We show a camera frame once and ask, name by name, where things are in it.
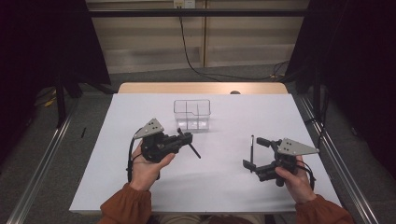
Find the orange sleeve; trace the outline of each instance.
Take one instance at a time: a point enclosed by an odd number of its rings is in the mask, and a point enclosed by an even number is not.
[[[296,204],[297,223],[349,224],[354,223],[347,210],[322,196],[308,203]]]
[[[145,224],[151,215],[151,193],[132,189],[127,183],[100,209],[102,219],[98,224]]]

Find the white tabletop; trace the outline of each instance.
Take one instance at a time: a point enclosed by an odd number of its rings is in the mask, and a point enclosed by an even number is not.
[[[251,135],[268,140],[285,137],[313,146],[304,122],[290,94],[149,94],[119,93],[113,96],[85,174],[70,211],[100,213],[100,205],[127,182],[128,149],[134,133],[152,118],[164,133],[177,134],[175,100],[208,99],[210,128],[194,133],[192,144],[198,159],[183,147],[172,163],[162,169],[161,179],[151,188],[152,211],[156,213],[280,213],[292,212],[294,201],[286,187],[275,180],[260,182],[242,165],[249,160]],[[269,147],[255,144],[254,163],[274,160]],[[306,155],[312,168],[315,193],[340,205],[318,156]]]

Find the hand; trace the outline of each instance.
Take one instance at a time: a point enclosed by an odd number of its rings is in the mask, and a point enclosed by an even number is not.
[[[141,150],[142,141],[140,141],[139,146],[137,146],[134,153],[132,153],[132,158],[142,153]],[[160,173],[160,170],[167,166],[172,159],[175,157],[174,153],[166,155],[159,163],[146,161],[146,159],[140,155],[134,159],[133,164],[133,175],[129,186],[136,190],[149,190],[154,184],[155,180]]]
[[[303,157],[297,156],[296,158],[297,164],[304,167],[304,164],[300,162]],[[296,203],[307,203],[317,198],[317,195],[309,186],[305,170],[297,168],[295,175],[282,167],[276,167],[275,171],[278,175],[285,178],[286,187]]]

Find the clear plastic container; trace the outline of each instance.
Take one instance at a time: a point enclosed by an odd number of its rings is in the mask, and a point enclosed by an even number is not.
[[[209,100],[176,100],[174,113],[181,130],[208,130],[210,119]]]

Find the wrist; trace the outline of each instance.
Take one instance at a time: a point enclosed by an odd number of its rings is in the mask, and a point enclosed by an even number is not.
[[[146,185],[143,185],[141,183],[138,183],[138,181],[131,181],[129,184],[129,187],[135,190],[149,190],[149,188]]]
[[[297,203],[309,203],[314,201],[316,198],[317,195],[314,192],[312,192],[312,194],[309,194],[307,197],[300,199]]]

